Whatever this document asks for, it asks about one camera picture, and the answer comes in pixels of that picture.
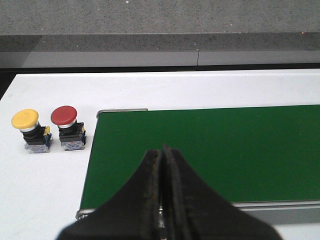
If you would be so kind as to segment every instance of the white table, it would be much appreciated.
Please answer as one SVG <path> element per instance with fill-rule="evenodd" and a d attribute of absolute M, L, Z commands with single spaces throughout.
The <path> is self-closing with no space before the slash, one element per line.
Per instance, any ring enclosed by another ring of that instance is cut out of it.
<path fill-rule="evenodd" d="M 320 69 L 19 74 L 0 101 L 0 239 L 52 240 L 75 221 L 101 109 L 202 109 L 320 104 Z M 52 111 L 71 105 L 85 150 L 63 151 Z M 50 153 L 29 154 L 11 126 L 23 109 L 51 126 Z M 277 225 L 285 240 L 319 239 L 320 221 Z"/>

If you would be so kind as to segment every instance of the red push button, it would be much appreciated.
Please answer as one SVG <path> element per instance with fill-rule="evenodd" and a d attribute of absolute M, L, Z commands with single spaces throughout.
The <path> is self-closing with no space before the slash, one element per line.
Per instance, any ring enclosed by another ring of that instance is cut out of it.
<path fill-rule="evenodd" d="M 58 126 L 71 124 L 77 117 L 77 110 L 72 106 L 61 106 L 51 114 L 51 121 Z"/>

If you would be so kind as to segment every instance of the granite surface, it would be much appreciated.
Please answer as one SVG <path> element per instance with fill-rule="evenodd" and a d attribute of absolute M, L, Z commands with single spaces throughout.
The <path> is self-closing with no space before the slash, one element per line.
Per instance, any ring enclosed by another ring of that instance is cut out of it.
<path fill-rule="evenodd" d="M 0 0 L 0 52 L 318 51 L 319 0 Z"/>

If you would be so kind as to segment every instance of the yellow push button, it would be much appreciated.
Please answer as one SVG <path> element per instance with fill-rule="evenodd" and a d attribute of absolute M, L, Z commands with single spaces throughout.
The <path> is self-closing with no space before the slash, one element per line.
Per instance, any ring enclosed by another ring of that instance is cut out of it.
<path fill-rule="evenodd" d="M 38 119 L 39 114 L 36 110 L 25 109 L 13 116 L 11 124 L 16 129 L 28 129 L 36 125 Z"/>

